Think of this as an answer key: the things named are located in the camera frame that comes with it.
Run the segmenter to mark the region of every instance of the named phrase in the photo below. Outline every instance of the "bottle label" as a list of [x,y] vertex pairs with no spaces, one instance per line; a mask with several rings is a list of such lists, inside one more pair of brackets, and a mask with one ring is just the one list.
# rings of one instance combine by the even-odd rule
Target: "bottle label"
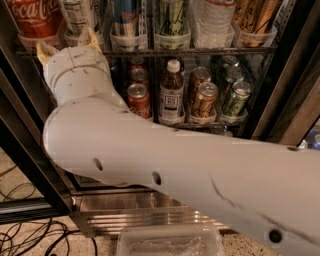
[[160,86],[160,115],[164,120],[174,120],[180,117],[183,88],[168,90]]

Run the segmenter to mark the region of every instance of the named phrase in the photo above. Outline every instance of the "robotic arm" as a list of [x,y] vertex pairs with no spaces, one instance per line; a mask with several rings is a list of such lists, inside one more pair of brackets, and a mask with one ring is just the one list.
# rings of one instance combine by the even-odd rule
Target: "robotic arm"
[[154,124],[129,111],[99,49],[38,55],[58,102],[44,145],[61,168],[150,187],[283,255],[320,255],[319,152]]

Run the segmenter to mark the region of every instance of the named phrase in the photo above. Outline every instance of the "bottle cap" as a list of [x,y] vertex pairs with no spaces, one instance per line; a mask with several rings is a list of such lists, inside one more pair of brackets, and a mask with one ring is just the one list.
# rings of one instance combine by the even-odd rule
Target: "bottle cap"
[[180,71],[180,62],[178,60],[169,60],[167,70],[171,73],[177,73]]

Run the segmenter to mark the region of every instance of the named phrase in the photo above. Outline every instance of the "glass refrigerator door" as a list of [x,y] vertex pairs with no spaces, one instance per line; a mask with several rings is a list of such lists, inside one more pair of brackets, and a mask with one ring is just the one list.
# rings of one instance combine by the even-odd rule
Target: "glass refrigerator door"
[[72,199],[42,149],[53,108],[31,58],[15,52],[17,28],[0,1],[0,224],[65,215]]

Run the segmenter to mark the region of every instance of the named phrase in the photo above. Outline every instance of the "bottle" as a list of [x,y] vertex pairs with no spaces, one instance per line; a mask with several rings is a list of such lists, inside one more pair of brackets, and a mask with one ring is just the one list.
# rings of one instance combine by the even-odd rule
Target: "bottle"
[[160,119],[164,123],[179,122],[182,112],[183,76],[178,60],[169,60],[160,81]]

